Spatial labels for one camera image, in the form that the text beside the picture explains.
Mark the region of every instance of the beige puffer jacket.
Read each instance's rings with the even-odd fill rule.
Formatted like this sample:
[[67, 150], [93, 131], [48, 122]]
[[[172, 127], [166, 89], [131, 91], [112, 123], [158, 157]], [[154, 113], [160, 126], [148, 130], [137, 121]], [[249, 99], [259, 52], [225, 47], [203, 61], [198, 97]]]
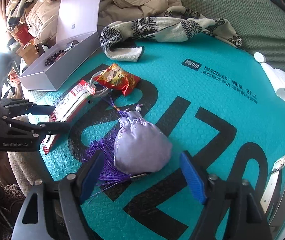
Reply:
[[180, 0], [100, 0], [98, 25], [163, 16], [171, 6], [182, 6], [182, 3]]
[[46, 43], [56, 36], [60, 1], [36, 2], [26, 22], [28, 32], [35, 37], [35, 44]]

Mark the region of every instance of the small label tag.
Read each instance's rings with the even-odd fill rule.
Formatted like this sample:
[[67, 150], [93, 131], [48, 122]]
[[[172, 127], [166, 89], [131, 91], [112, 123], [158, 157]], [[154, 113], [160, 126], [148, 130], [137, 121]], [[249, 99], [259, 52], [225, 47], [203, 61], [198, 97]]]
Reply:
[[199, 68], [201, 67], [201, 64], [193, 61], [191, 59], [185, 59], [184, 62], [182, 63], [182, 65], [186, 66], [186, 67], [190, 67], [193, 70], [199, 70]]

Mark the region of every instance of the red snack package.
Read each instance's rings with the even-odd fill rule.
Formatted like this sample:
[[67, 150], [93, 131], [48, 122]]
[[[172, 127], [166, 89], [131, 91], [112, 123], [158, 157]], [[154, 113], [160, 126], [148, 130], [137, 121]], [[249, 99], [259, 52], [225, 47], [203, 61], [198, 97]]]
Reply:
[[110, 67], [101, 72], [99, 76], [94, 77], [93, 80], [109, 89], [121, 90], [124, 96], [127, 96], [138, 84], [140, 77], [123, 70], [116, 63], [113, 63]]

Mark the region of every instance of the knit scarf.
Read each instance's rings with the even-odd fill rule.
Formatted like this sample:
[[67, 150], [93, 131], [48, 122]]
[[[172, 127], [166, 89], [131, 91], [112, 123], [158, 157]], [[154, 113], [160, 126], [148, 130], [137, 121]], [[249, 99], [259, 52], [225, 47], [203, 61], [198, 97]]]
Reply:
[[147, 17], [130, 22], [114, 22], [106, 26], [100, 37], [103, 51], [112, 60], [138, 61], [144, 47], [125, 48], [122, 42], [148, 39], [156, 42], [187, 41], [198, 33], [205, 33], [233, 47], [240, 47], [241, 37], [228, 20], [209, 19], [182, 6], [172, 6], [164, 17]]

